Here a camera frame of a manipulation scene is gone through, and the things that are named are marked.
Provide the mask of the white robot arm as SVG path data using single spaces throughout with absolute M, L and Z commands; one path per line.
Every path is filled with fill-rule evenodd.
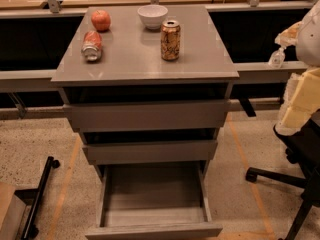
M 320 1 L 297 22 L 279 34 L 278 44 L 295 45 L 296 56 L 308 68 L 292 73 L 283 96 L 276 131 L 285 136 L 299 132 L 320 109 Z

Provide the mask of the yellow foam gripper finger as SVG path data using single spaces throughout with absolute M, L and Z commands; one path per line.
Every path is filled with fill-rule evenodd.
M 286 85 L 276 131 L 290 136 L 300 131 L 320 109 L 320 68 L 309 68 L 303 74 L 293 73 Z
M 275 43 L 281 47 L 295 46 L 297 43 L 298 31 L 301 21 L 294 23 L 289 28 L 285 29 L 277 35 Z

